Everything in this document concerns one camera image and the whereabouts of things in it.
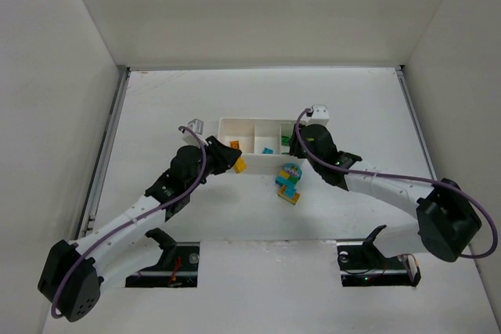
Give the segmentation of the green square lego brick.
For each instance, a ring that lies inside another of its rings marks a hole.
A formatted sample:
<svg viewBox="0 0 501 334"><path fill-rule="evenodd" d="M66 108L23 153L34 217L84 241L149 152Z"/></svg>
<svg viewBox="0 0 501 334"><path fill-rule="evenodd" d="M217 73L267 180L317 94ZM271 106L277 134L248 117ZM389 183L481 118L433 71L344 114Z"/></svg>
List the green square lego brick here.
<svg viewBox="0 0 501 334"><path fill-rule="evenodd" d="M289 146L290 145L290 137L282 135L281 136L281 146Z"/></svg>

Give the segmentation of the yellow curved lego brick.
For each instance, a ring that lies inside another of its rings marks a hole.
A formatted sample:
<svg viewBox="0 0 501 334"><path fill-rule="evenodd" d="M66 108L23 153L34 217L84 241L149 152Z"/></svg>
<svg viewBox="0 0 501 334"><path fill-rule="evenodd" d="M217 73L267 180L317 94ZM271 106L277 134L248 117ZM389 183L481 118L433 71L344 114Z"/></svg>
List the yellow curved lego brick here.
<svg viewBox="0 0 501 334"><path fill-rule="evenodd" d="M240 149L240 142L238 140L231 141L229 145L232 149Z"/></svg>

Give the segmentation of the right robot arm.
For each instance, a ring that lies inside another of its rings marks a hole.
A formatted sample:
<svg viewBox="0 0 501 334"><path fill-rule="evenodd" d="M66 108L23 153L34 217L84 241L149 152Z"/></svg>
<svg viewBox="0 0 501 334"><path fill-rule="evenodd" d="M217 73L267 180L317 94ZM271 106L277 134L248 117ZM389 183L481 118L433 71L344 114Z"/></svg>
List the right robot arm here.
<svg viewBox="0 0 501 334"><path fill-rule="evenodd" d="M454 262L481 228L481 220L454 181L395 176L379 172L360 156L335 146L321 124L296 124L290 153L305 158L328 185L370 196L413 218L384 227L373 244L386 258L428 252Z"/></svg>

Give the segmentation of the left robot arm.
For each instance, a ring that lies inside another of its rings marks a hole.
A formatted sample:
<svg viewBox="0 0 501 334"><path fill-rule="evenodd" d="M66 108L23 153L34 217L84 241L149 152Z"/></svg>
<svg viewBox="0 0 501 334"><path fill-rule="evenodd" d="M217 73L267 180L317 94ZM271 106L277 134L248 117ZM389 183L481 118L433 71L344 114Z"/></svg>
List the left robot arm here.
<svg viewBox="0 0 501 334"><path fill-rule="evenodd" d="M214 136L197 138L176 152L169 168L120 216L76 241L60 240L48 253L38 291L50 302L50 314L69 322L82 319L97 303L109 279L111 261L144 238L171 243L160 230L190 201L209 175L224 174L242 156Z"/></svg>

